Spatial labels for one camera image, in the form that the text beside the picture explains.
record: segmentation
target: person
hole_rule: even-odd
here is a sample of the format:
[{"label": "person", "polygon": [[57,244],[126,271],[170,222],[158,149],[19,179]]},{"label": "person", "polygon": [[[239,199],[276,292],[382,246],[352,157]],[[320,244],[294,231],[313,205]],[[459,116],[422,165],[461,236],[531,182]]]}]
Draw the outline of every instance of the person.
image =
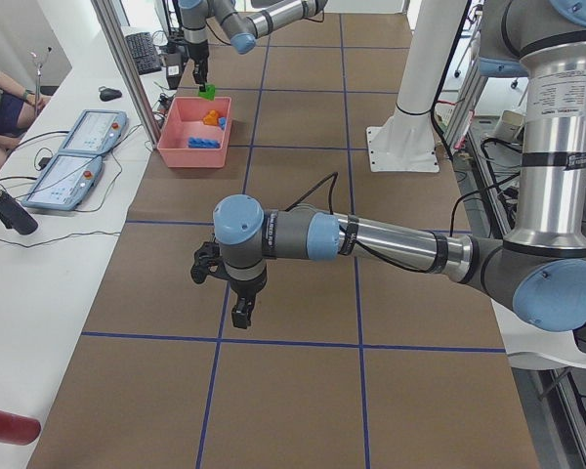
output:
[{"label": "person", "polygon": [[[49,99],[44,95],[39,97],[39,110]],[[0,168],[7,159],[8,151],[20,142],[18,135],[34,121],[34,105],[35,94],[0,71]]]}]

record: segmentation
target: gray robot arm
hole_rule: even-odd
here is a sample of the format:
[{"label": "gray robot arm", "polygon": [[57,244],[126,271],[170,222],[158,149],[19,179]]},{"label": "gray robot arm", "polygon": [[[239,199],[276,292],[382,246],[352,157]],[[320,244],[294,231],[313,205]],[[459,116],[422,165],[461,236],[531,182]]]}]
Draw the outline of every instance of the gray robot arm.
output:
[{"label": "gray robot arm", "polygon": [[195,253],[192,276],[230,282],[239,298],[235,326],[250,323],[267,259],[338,254],[445,274],[546,330],[586,323],[586,1],[487,0],[483,13],[481,55],[490,75],[515,64],[530,79],[514,229],[503,240],[445,237],[308,206],[265,212],[247,195],[229,197],[215,209],[217,241]]},{"label": "gray robot arm", "polygon": [[242,17],[231,0],[180,0],[188,56],[194,62],[195,83],[205,90],[209,58],[207,19],[215,17],[234,49],[246,54],[254,49],[259,37],[317,15],[326,3],[327,0],[282,0],[261,12]]}]

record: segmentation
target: red cylinder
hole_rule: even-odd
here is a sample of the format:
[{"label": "red cylinder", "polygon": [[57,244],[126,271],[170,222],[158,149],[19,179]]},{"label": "red cylinder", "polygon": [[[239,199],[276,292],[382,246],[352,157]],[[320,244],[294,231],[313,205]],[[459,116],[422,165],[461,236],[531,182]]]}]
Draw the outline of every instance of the red cylinder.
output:
[{"label": "red cylinder", "polygon": [[41,424],[38,420],[0,410],[0,443],[28,445],[39,433]]}]

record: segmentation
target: computer mouse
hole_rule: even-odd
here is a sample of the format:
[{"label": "computer mouse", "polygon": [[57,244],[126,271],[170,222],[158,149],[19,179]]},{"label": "computer mouse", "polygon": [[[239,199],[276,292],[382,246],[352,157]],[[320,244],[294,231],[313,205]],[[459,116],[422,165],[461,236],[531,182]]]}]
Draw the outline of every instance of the computer mouse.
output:
[{"label": "computer mouse", "polygon": [[100,99],[102,101],[111,101],[116,100],[117,98],[121,98],[121,91],[115,90],[113,88],[106,88],[103,86],[100,88]]}]

